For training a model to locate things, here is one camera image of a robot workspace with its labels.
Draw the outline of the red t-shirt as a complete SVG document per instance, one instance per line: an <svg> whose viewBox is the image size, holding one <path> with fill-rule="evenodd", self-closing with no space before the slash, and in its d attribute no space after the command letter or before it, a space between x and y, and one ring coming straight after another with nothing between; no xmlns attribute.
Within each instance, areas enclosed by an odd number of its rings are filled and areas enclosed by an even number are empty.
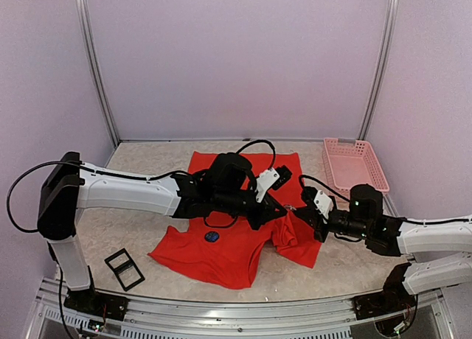
<svg viewBox="0 0 472 339"><path fill-rule="evenodd" d="M321 244L315 240L313 229L292 211L257 231L243 217L234 225L231 220L227 214L213 212L207 219L191 219L185 232L170 226L148 255L191 279L232 290L252 286L266 243L298 265L315 265Z"/></svg>

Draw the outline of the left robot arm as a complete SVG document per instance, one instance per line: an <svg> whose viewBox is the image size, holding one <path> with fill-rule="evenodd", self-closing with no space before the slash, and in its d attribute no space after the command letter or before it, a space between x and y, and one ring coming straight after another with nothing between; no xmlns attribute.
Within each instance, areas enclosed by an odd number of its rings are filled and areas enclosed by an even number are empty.
<svg viewBox="0 0 472 339"><path fill-rule="evenodd" d="M60 268L60 308L116 321L125 317L128 300L95 289L76 231L78 210L130 209L178 219L221 212L244 217L257 230L286 214L271 192L291 178L289 168L275 163L255 173L238 151L218 154L208 168L194 173L127 174L88 164L77 152L49 166L52 172L41 187L36 231Z"/></svg>

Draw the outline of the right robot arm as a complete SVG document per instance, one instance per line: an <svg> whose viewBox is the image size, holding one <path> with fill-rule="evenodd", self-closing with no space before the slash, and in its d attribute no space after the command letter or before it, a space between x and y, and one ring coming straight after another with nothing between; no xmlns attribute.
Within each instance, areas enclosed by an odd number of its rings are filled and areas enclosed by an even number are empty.
<svg viewBox="0 0 472 339"><path fill-rule="evenodd" d="M471 281L471 217L419 221L383 213L383 195L369 184L350 190L349 208L340 210L334 197L303 186L305 206L294 214L324 242L328 234L364 241L380 256L413 256L446 252L447 256L426 262L405 262L388 275L381 291L353 298L358 320L387 315L412 307L420 293Z"/></svg>

